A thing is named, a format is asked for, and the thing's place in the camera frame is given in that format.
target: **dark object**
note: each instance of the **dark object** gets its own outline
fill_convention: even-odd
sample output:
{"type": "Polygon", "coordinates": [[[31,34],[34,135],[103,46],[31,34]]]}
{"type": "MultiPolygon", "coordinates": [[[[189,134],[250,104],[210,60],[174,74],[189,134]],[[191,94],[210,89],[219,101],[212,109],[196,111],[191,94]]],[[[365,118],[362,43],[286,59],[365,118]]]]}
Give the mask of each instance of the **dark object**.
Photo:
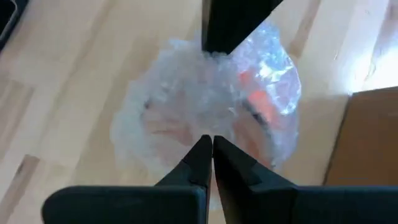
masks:
{"type": "Polygon", "coordinates": [[[283,0],[204,0],[203,50],[231,53],[283,0]]]}
{"type": "Polygon", "coordinates": [[[212,143],[203,136],[155,187],[69,187],[48,198],[46,224],[207,223],[212,143]]]}
{"type": "Polygon", "coordinates": [[[28,0],[0,0],[0,51],[21,18],[28,0]]]}
{"type": "Polygon", "coordinates": [[[221,136],[203,136],[154,187],[63,189],[44,223],[207,223],[212,150],[228,224],[398,223],[396,187],[298,187],[221,136]]]}

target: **plastic wrap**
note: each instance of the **plastic wrap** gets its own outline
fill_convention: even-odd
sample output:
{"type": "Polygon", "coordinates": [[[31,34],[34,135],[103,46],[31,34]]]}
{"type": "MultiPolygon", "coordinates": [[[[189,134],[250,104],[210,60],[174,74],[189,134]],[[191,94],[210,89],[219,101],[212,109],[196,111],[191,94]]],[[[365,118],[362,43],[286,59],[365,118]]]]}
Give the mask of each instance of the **plastic wrap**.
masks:
{"type": "Polygon", "coordinates": [[[300,91],[277,29],[265,22],[230,55],[171,40],[129,84],[112,125],[115,153],[165,174],[202,134],[219,134],[277,166],[295,149],[300,91]]]}

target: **black plastic jaw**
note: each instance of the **black plastic jaw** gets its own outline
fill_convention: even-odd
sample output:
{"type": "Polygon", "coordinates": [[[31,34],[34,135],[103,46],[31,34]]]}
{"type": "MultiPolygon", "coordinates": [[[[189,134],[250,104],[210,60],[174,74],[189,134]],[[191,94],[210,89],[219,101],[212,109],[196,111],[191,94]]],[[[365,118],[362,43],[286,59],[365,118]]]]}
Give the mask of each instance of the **black plastic jaw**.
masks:
{"type": "Polygon", "coordinates": [[[154,187],[69,187],[44,203],[45,224],[205,224],[212,142],[203,136],[154,187]]]}

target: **wooden table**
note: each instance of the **wooden table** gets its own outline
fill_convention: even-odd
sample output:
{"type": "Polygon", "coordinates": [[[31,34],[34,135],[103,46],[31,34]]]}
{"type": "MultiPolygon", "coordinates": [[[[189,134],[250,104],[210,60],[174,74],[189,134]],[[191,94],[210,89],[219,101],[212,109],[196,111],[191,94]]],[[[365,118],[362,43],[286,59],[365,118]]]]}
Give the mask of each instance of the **wooden table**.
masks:
{"type": "MultiPolygon", "coordinates": [[[[368,74],[388,0],[285,0],[270,16],[303,85],[297,152],[280,173],[320,184],[349,93],[368,74]]],[[[113,114],[170,38],[192,39],[200,0],[31,0],[0,55],[0,223],[41,223],[74,184],[150,185],[141,161],[118,170],[113,114]]],[[[210,223],[223,223],[221,210],[210,223]]]]}

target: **clear plastic bag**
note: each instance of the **clear plastic bag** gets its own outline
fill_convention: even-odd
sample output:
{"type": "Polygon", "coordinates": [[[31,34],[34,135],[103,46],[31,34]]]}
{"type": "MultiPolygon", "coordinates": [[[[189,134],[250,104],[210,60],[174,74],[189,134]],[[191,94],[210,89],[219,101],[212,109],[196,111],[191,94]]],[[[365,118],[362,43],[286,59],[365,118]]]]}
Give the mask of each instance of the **clear plastic bag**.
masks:
{"type": "Polygon", "coordinates": [[[167,173],[202,134],[219,134],[268,167],[297,142],[297,70],[263,22],[230,55],[198,42],[171,40],[150,69],[129,84],[111,139],[120,161],[131,156],[167,173]]]}

